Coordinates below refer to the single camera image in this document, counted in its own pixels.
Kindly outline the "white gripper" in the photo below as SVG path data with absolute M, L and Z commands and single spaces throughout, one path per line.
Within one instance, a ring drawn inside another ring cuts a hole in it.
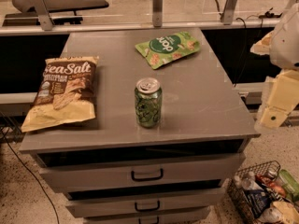
M 284 69 L 275 78 L 266 79 L 262 94 L 259 122 L 276 129 L 299 105 L 299 72 L 294 71 L 299 69 L 299 4 L 293 4 L 274 31 L 254 43 L 250 52 L 270 54 L 271 63 Z

